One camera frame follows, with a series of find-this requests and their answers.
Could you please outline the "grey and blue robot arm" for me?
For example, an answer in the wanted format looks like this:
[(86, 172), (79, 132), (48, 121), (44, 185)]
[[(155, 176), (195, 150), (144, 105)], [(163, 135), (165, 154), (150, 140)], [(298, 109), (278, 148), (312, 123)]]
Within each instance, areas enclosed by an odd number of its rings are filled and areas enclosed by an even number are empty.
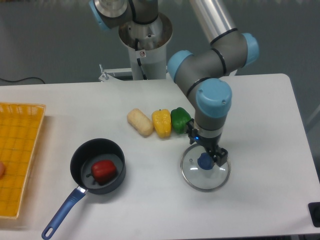
[(232, 102), (230, 86), (221, 77), (259, 57), (257, 40), (240, 33), (220, 0), (192, 0), (196, 17), (210, 44), (200, 55), (181, 50), (166, 57), (173, 34), (170, 20), (156, 0), (91, 0), (89, 6), (103, 30), (118, 28), (127, 47), (134, 80), (163, 79), (169, 74), (195, 109), (183, 126), (191, 143), (202, 146), (211, 165), (224, 165), (228, 152), (219, 146)]

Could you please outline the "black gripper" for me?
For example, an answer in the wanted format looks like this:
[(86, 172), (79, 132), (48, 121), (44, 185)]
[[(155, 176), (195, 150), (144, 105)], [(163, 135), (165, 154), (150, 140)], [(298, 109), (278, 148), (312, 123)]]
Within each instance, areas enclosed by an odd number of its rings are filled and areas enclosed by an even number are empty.
[(197, 143), (204, 147), (205, 160), (207, 162), (211, 160), (219, 167), (228, 161), (228, 151), (218, 147), (222, 132), (222, 127), (214, 130), (201, 128), (193, 118), (185, 124), (184, 128), (184, 133), (189, 137), (190, 144)]

